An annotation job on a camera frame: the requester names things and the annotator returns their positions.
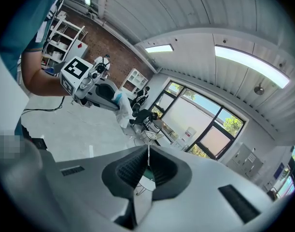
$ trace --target black window frame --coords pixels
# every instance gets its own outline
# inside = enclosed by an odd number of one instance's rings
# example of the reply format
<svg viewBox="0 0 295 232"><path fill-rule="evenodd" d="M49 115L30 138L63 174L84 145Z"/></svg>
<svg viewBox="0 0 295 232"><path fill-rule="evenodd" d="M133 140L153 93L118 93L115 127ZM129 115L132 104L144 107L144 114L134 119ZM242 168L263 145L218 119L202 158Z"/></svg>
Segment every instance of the black window frame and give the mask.
<svg viewBox="0 0 295 232"><path fill-rule="evenodd" d="M172 84L172 83L176 83L180 86L182 86L183 88L179 91L179 93L175 96L169 92L166 91L166 89L168 89L168 87ZM224 107L223 105L219 104L218 102L210 99L209 97L206 97L205 95L192 90L191 88L188 88L182 84L179 84L177 82L174 81L170 81L168 83L168 85L163 89L163 91L158 95L157 99L153 102L153 104L150 106L149 110L152 110L154 107L156 107L160 112L162 112L162 116L159 118L162 120L162 118L166 115L166 113L169 111L169 109L174 105L174 103L176 102L176 100L178 98L180 98L185 90L190 90L204 98L206 98L207 100L215 103L216 105L220 106L219 111L217 112L217 114L213 117L212 121L210 122L210 124L205 128L205 130L199 135L199 137L185 150L185 152L189 152L190 149L196 144L198 147L200 147L205 154L207 154L207 156L213 160L218 160L220 159L225 152L231 147L231 145L234 143L234 141L237 139L237 137L239 136L240 132L243 130L243 127L245 126L246 121L244 121L243 119L241 119L239 116L237 116L235 113L231 112L229 109L227 109L226 107ZM163 94L166 94L168 96L170 96L171 98L173 98L173 101L171 102L171 104L167 107L167 109L162 109L160 106L158 106L156 103L159 101L159 99L161 98L161 96ZM223 127L221 127L217 122L216 119L218 117L218 115L221 113L221 111L225 109L226 111L228 111L231 115L233 115L234 117L236 117L238 120L240 120L242 122L242 126L239 129L238 133L236 136L231 135L228 131L226 131ZM215 127L216 129L218 129L222 134L224 134L227 138L229 138L229 143L215 156L213 153L211 153L208 148L206 148L200 141L206 136L206 134L210 131L210 129L212 127ZM160 128L160 131L165 135L165 137L167 137L167 139L172 143L173 140L167 135L167 133Z"/></svg>

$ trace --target white plastic bag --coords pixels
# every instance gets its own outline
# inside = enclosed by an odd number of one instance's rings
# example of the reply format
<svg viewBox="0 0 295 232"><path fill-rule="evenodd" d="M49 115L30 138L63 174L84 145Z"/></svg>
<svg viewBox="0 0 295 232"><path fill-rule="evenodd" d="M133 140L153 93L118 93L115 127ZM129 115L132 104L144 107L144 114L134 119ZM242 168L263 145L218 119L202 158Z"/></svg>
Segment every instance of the white plastic bag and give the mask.
<svg viewBox="0 0 295 232"><path fill-rule="evenodd" d="M129 120L135 119L135 117L132 116L132 109L127 95L118 90L115 92L112 101L119 105L119 110L115 112L117 123L120 127L126 128Z"/></svg>

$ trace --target teal shirt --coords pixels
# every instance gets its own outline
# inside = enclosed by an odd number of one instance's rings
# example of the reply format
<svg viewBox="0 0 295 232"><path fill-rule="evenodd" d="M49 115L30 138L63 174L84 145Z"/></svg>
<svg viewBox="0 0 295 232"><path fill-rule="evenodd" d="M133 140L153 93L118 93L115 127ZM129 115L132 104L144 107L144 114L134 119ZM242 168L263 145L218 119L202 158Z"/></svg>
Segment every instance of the teal shirt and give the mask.
<svg viewBox="0 0 295 232"><path fill-rule="evenodd" d="M20 55L24 51L42 51L51 21L47 22L42 42L36 43L35 39L54 2L55 0L26 0L5 29L0 39L0 56L15 80ZM22 135L21 120L15 134Z"/></svg>

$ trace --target corrugated white ceiling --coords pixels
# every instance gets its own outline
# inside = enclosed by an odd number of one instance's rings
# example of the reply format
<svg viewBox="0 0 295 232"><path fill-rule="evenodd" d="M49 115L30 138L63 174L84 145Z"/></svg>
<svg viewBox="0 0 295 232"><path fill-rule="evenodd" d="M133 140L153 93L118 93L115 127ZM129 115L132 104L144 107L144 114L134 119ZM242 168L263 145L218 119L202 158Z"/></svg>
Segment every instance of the corrugated white ceiling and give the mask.
<svg viewBox="0 0 295 232"><path fill-rule="evenodd" d="M92 2L98 6L98 0ZM295 133L295 28L275 0L106 0L104 20L143 53L145 47L172 44L172 53L147 58L225 90L283 135ZM282 64L291 82L279 89L246 66L216 58L215 44L248 52L276 68ZM253 91L260 82L262 96Z"/></svg>

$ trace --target sky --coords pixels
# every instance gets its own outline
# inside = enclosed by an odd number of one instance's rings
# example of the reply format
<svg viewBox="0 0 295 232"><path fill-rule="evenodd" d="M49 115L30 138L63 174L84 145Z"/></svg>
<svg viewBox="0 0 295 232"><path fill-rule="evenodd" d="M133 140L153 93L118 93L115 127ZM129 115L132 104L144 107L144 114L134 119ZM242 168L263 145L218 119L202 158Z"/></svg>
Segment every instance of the sky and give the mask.
<svg viewBox="0 0 295 232"><path fill-rule="evenodd" d="M171 90L175 91L176 93L178 92L177 88L174 85L171 85L169 87ZM210 111L211 113L213 113L214 115L216 115L216 113L219 111L220 106L209 101L208 99L206 99L203 96L200 96L198 94L195 95L195 99L194 102L197 103L198 105L202 106L203 108L205 108L206 110ZM232 115L230 113L228 113L226 110L222 110L219 114L219 118L222 121L225 121L226 118L230 118Z"/></svg>

